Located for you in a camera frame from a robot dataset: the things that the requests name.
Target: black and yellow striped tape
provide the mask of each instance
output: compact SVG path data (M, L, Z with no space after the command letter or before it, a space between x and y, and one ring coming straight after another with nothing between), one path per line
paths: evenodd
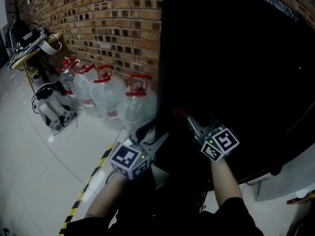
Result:
M110 152L112 151L114 145L111 145L108 147L107 151L104 153L102 158L99 160L97 167L94 169L93 173L91 174L87 184L84 186L82 192L80 193L79 197L77 198L77 201L74 203L71 212L69 213L68 217L65 219L62 229L59 232L59 236L63 236L65 229L67 227L67 224L71 222L73 216L75 215L76 211L78 210L78 207L83 199L84 193L87 191L89 184L91 183L94 175L98 172L98 170L104 165L106 162L107 157L109 156Z

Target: black sleeve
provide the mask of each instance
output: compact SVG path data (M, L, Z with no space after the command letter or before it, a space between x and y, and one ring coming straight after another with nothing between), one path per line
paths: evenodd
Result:
M68 223L64 236L105 235L105 225L107 223L102 218L84 218Z
M239 233L239 235L263 236L241 198L226 200L215 213L215 217L222 228L222 235L238 235Z

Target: yellow table edge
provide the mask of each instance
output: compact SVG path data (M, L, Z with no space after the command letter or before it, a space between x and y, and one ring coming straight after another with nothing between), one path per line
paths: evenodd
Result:
M47 39L46 42L48 44L55 42L56 40L60 39L62 37L62 33L57 33L54 35L50 35ZM21 60L19 60L18 62L16 62L13 66L12 66L12 70L15 70L17 68L19 68L22 64L24 64L27 60L29 60L31 57L33 57L36 53L38 53L41 49L37 49L35 51L32 51L30 54L26 55L24 58L22 58Z

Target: transparent plastic bottle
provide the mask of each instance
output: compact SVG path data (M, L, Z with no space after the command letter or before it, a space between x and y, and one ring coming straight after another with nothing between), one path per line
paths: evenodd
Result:
M93 85L93 80L97 79L97 71L93 69L95 66L91 65L86 67L81 65L75 69L76 76L74 78L74 92L81 102L85 112L91 117L100 117L100 112L96 108L96 105L90 95L90 91Z
M156 117L157 97L147 87L147 82L134 80L134 78L147 79L146 75L132 75L130 86L117 106L117 114L123 121L126 130L134 125L146 124Z
M65 59L62 62L62 70L60 75L60 82L62 86L64 87L66 93L67 93L67 99L71 103L74 110L78 110L80 106L80 102L78 101L76 94L74 93L74 78L75 73L73 72L73 68L79 66L80 64L78 62L75 62L74 58Z
M94 81L91 97L101 113L104 125L110 130L120 130L124 124L118 117L116 107L125 93L126 86L121 79L112 76L111 72L108 73L104 68L111 68L111 65L97 68L99 79Z

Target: bottle label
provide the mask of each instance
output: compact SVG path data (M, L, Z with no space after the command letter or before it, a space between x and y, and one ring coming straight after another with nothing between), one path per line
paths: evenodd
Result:
M69 97L75 98L75 96L74 96L74 94L73 94L73 92L72 92L71 90L66 90L65 92L67 93L67 95L68 95Z
M95 103L94 103L94 101L92 99L90 99L90 100L83 100L82 103L87 108L94 108L95 107Z
M113 112L107 112L106 115L107 115L107 118L108 118L109 120L116 120L116 119L119 119L116 110L113 111Z

